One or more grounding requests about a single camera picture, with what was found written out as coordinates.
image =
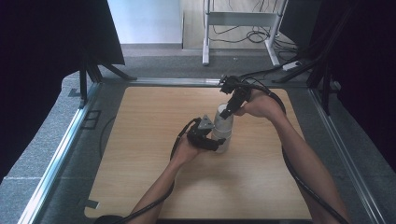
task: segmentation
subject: person's left hand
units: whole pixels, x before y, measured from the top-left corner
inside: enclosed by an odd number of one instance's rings
[[[196,156],[198,156],[198,154],[204,151],[206,150],[190,144],[189,140],[187,139],[187,135],[183,134],[171,161],[176,162],[179,165],[183,165],[189,161],[192,161]]]

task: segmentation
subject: forearm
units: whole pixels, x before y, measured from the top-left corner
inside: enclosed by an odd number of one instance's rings
[[[162,197],[172,186],[172,183],[175,180],[180,167],[181,165],[177,164],[177,162],[170,161],[160,177],[158,177],[158,179],[154,182],[154,184],[148,189],[145,195],[134,207],[132,213],[144,208],[148,204],[153,203],[154,201]],[[136,217],[128,223],[155,223],[158,215],[161,212],[162,206],[163,203],[160,203],[152,209],[148,210],[143,215]]]
[[[285,115],[272,119],[289,161],[297,174],[317,195],[347,219],[347,210],[327,168],[317,154],[294,130]],[[334,221],[321,205],[302,190],[314,222]]]

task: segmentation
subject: cylindrical container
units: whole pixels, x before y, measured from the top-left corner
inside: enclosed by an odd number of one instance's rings
[[[221,104],[218,107],[218,111],[215,116],[215,128],[212,130],[212,139],[219,140],[221,138],[225,138],[226,141],[223,145],[220,145],[216,152],[222,153],[228,149],[231,140],[231,134],[233,132],[233,115],[228,117],[227,119],[223,119],[220,116],[220,113],[227,107],[227,104]]]

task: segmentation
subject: light wood surface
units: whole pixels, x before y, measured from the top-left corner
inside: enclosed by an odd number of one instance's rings
[[[211,1],[211,10],[215,11],[233,11],[233,12],[259,12],[262,0],[216,0]],[[267,0],[264,1],[262,12],[277,13],[280,1]],[[183,20],[183,48],[184,49],[201,49],[204,44],[204,0],[191,1],[180,0],[181,18]],[[232,26],[215,26],[216,32],[221,33]],[[252,31],[251,26],[242,26],[226,32],[224,34],[216,34],[213,27],[209,29],[209,37],[212,39],[222,39],[227,41],[241,40],[247,37],[247,33]],[[257,36],[252,37],[253,40],[259,41]],[[280,34],[278,38],[282,41],[290,40]],[[210,41],[211,49],[266,49],[264,43],[252,43],[244,40],[238,43],[227,43],[223,41]]]
[[[274,90],[301,133],[287,93]],[[212,120],[230,95],[218,88],[131,87],[125,91],[95,178],[87,217],[127,216],[169,161],[181,129],[207,114]],[[178,174],[162,218],[310,218],[266,119],[234,117],[229,149],[208,151]]]

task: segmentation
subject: table top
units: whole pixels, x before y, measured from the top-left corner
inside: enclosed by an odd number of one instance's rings
[[[284,90],[291,124],[302,134]],[[218,88],[127,88],[96,175],[87,217],[127,216],[161,174],[175,139],[194,118],[212,120],[231,95]],[[234,117],[229,149],[208,151],[185,165],[160,218],[311,218],[282,158],[281,145],[267,119]]]

